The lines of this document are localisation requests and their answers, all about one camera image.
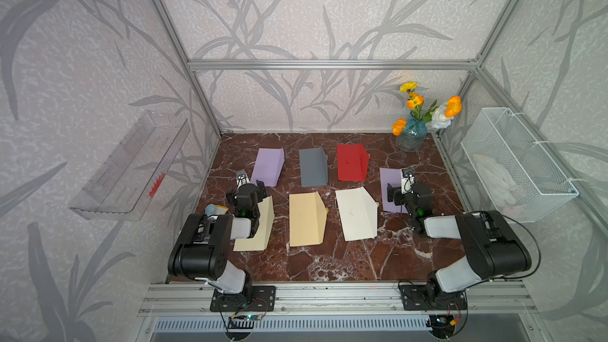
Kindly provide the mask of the cream white envelope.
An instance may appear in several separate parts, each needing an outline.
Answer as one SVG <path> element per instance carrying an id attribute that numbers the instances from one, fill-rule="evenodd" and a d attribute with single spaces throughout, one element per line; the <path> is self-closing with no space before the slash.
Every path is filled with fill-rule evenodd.
<path id="1" fill-rule="evenodd" d="M 338 190 L 336 198 L 346 242 L 377 237 L 378 203 L 364 187 Z"/>

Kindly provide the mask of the lilac envelope with gold seal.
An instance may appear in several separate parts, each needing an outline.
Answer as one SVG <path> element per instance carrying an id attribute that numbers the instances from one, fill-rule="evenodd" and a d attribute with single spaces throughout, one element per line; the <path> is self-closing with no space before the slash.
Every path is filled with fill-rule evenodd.
<path id="1" fill-rule="evenodd" d="M 251 182 L 256 184 L 261 181 L 266 187 L 275 188 L 284 162 L 285 153 L 283 149 L 260 148 L 250 177 Z"/>

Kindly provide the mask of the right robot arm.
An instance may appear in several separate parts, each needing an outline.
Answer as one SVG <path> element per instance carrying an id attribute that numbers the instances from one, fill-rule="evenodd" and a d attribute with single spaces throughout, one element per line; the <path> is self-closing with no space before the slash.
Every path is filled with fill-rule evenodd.
<path id="1" fill-rule="evenodd" d="M 532 268 L 532 258 L 516 232 L 513 219 L 496 211 L 433 215 L 432 193 L 421 182 L 386 185 L 389 202 L 404 208 L 419 235 L 459 240 L 465 256 L 429 274 L 421 293 L 428 302 L 462 295 L 466 289 L 497 277 L 519 280 Z"/>

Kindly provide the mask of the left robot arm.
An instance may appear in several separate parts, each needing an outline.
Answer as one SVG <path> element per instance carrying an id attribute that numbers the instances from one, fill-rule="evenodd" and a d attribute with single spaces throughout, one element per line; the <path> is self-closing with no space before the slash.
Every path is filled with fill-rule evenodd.
<path id="1" fill-rule="evenodd" d="M 228 256 L 232 241 L 256 235 L 259 203 L 266 197 L 262 181 L 246 183 L 226 194 L 228 204 L 234 207 L 233 215 L 189 215 L 169 255 L 169 275 L 203 281 L 223 295 L 249 296 L 250 275 L 234 266 Z"/>

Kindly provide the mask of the grey envelope with gold seal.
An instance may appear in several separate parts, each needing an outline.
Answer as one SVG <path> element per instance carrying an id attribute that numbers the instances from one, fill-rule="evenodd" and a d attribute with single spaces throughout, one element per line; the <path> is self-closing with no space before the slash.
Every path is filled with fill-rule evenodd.
<path id="1" fill-rule="evenodd" d="M 321 147 L 299 150 L 300 178 L 304 188 L 328 184 L 328 159 Z"/>

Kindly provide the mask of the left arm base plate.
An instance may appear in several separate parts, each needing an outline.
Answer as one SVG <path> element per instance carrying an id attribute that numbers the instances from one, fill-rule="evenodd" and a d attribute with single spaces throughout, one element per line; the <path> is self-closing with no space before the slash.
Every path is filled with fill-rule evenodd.
<path id="1" fill-rule="evenodd" d="M 253 285 L 238 294 L 224 294 L 215 289 L 210 312 L 238 313 L 242 311 L 273 311 L 276 300 L 276 286 Z"/>

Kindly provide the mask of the pale yellow envelope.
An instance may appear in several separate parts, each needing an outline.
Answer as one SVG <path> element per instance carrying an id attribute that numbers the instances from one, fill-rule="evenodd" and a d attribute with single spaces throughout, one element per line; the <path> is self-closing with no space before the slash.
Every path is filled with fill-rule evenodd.
<path id="1" fill-rule="evenodd" d="M 234 242 L 234 252 L 259 252 L 267 249 L 275 220 L 272 196 L 268 196 L 258 204 L 261 212 L 259 227 L 254 237 L 237 239 Z"/>

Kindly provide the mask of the tan kraft envelope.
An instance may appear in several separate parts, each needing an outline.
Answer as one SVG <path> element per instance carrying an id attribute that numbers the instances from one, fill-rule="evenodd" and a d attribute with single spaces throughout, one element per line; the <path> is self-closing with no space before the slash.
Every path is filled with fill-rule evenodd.
<path id="1" fill-rule="evenodd" d="M 317 192 L 289 196 L 289 227 L 291 248 L 321 245 L 326 231 L 327 214 Z"/>

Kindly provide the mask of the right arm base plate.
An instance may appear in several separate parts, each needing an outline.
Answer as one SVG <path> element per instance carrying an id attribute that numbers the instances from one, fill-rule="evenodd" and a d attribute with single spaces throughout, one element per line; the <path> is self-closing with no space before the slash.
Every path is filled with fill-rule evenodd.
<path id="1" fill-rule="evenodd" d="M 465 292 L 445 293 L 440 289 L 427 285 L 412 285 L 411 283 L 397 286 L 404 310 L 437 310 L 463 311 L 468 310 Z"/>

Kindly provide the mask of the red envelope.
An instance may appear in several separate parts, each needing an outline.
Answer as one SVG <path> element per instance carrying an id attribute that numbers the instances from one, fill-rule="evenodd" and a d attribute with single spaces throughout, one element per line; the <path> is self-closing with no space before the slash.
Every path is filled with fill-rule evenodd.
<path id="1" fill-rule="evenodd" d="M 367 179 L 370 155 L 363 144 L 337 145 L 337 177 L 339 181 L 363 182 Z"/>

